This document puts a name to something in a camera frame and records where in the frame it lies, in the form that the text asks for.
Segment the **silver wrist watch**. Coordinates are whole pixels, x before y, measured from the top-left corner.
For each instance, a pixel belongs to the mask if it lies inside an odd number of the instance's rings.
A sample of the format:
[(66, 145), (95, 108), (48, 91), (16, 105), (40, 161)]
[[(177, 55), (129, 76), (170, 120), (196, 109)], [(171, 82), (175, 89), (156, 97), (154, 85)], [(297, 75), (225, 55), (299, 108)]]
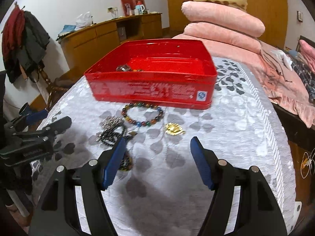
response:
[(142, 71), (142, 69), (132, 69), (132, 67), (130, 67), (129, 65), (120, 65), (116, 68), (117, 72), (128, 72), (128, 71), (132, 71), (132, 72), (139, 72)]

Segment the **gold pendant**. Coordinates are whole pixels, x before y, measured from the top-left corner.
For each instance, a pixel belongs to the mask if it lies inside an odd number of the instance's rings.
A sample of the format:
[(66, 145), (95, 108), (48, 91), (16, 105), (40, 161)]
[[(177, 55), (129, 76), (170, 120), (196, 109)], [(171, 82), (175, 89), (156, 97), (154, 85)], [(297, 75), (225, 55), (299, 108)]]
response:
[(164, 128), (165, 128), (165, 133), (171, 136), (185, 134), (185, 131), (183, 130), (181, 125), (177, 123), (168, 123), (165, 125)]

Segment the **hanging dark clothes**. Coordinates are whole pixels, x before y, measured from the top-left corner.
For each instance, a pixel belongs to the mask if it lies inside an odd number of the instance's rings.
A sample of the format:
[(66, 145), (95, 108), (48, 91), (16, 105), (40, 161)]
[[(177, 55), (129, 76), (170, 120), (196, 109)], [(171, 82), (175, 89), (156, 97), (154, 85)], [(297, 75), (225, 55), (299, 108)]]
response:
[(2, 56), (10, 83), (43, 69), (50, 36), (37, 18), (15, 4), (2, 31)]

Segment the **wooden sideboard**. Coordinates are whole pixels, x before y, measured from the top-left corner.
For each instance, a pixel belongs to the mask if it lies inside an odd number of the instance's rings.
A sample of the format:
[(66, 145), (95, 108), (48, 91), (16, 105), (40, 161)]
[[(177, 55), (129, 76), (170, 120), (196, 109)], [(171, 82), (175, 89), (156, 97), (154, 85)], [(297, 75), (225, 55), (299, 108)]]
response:
[(126, 41), (161, 38), (161, 16), (149, 13), (112, 19), (62, 38), (60, 45), (69, 66), (64, 77), (77, 81), (94, 63)]

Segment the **blue cloth on sideboard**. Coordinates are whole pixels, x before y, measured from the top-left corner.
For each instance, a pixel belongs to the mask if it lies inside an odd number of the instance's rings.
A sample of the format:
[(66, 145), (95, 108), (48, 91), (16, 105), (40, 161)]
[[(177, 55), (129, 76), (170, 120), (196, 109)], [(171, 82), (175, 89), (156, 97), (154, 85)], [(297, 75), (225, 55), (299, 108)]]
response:
[(60, 39), (64, 38), (65, 36), (71, 34), (76, 29), (75, 25), (64, 25), (62, 31), (58, 34), (56, 41), (59, 41)]

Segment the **white plastic bag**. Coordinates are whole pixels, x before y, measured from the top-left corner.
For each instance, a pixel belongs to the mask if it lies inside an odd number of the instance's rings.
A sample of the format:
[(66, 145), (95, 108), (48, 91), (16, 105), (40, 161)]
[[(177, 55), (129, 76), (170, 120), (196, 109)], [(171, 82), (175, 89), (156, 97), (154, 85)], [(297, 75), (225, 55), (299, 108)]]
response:
[(93, 18), (91, 12), (86, 12), (81, 14), (76, 19), (76, 27), (75, 31), (83, 29), (85, 27), (89, 27), (93, 24)]

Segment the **pink bed sheet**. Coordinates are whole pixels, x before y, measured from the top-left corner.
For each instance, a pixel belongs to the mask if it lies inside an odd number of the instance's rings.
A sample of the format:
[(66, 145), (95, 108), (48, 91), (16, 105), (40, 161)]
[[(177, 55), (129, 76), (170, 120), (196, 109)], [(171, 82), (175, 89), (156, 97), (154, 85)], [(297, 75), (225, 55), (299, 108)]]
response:
[(314, 105), (309, 102), (309, 94), (294, 71), (289, 72), (291, 82), (287, 82), (259, 54), (218, 41), (185, 34), (179, 34), (174, 38), (202, 41), (211, 56), (227, 58), (246, 65), (261, 84), (271, 102), (299, 116), (307, 128), (314, 126)]

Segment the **plaid shirt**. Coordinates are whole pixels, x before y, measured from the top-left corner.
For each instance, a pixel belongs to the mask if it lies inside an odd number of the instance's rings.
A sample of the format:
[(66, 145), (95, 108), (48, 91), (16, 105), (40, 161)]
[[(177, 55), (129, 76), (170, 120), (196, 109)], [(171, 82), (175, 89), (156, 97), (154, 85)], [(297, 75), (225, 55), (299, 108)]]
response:
[(298, 74), (305, 89), (309, 95), (309, 102), (314, 104), (315, 89), (314, 89), (314, 73), (310, 68), (303, 62), (292, 58), (292, 69)]

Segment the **lower pink pillow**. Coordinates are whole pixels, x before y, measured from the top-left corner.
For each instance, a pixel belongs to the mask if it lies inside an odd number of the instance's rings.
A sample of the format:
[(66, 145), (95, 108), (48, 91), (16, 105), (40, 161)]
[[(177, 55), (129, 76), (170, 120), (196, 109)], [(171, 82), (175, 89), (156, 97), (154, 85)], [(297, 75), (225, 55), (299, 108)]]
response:
[(257, 54), (261, 50), (261, 44), (257, 39), (208, 22), (189, 23), (184, 28), (184, 34), (233, 45)]

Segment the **pink pillow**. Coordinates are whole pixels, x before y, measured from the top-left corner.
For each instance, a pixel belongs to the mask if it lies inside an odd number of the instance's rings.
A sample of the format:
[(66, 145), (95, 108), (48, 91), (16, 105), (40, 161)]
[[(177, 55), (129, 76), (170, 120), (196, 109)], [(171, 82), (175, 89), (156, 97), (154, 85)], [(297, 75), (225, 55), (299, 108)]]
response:
[(233, 45), (257, 54), (261, 50), (261, 44), (257, 39), (208, 22), (189, 23), (184, 28), (184, 34)]
[(208, 2), (182, 3), (182, 13), (191, 22), (208, 22), (260, 37), (265, 32), (264, 23), (252, 15), (233, 7)]

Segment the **white kettle red lid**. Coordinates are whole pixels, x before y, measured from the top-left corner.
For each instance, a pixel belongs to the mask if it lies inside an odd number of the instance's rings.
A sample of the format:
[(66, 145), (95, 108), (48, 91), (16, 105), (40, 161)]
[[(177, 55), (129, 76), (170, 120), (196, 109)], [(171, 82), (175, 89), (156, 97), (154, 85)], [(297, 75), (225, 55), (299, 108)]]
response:
[(139, 14), (144, 14), (146, 11), (145, 5), (142, 1), (136, 1), (135, 9), (138, 10)]

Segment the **folded pink garment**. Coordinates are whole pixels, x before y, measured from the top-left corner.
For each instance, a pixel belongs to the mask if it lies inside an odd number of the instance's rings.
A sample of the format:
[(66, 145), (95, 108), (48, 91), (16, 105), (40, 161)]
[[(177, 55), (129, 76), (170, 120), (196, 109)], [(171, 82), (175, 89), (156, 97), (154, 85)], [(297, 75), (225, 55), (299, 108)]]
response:
[(305, 40), (299, 40), (301, 54), (307, 60), (309, 67), (314, 71), (314, 63), (315, 63), (315, 50), (314, 47), (309, 45)]

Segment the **upper pink pillow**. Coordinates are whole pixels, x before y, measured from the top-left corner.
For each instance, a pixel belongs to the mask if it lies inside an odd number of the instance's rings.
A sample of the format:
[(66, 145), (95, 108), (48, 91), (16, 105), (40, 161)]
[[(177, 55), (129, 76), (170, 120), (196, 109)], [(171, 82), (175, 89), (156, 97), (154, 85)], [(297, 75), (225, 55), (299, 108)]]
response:
[(260, 37), (265, 32), (264, 23), (252, 15), (233, 7), (208, 2), (182, 3), (182, 13), (191, 22), (208, 22)]

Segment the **wall power socket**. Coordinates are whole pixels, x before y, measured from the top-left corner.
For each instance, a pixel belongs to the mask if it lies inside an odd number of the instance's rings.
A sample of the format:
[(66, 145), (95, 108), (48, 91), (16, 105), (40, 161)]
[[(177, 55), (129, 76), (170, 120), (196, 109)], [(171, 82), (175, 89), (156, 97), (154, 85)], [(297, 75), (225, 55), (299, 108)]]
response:
[(108, 7), (107, 12), (111, 13), (113, 19), (118, 18), (118, 8), (117, 7)]

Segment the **red picture frame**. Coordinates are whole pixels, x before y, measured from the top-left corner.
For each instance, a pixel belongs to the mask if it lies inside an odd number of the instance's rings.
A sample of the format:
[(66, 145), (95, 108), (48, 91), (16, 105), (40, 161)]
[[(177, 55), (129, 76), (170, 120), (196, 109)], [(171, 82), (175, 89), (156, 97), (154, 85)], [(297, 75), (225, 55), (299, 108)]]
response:
[(122, 8), (125, 16), (137, 16), (139, 14), (138, 10), (135, 9), (136, 1), (142, 1), (145, 5), (145, 0), (121, 0)]

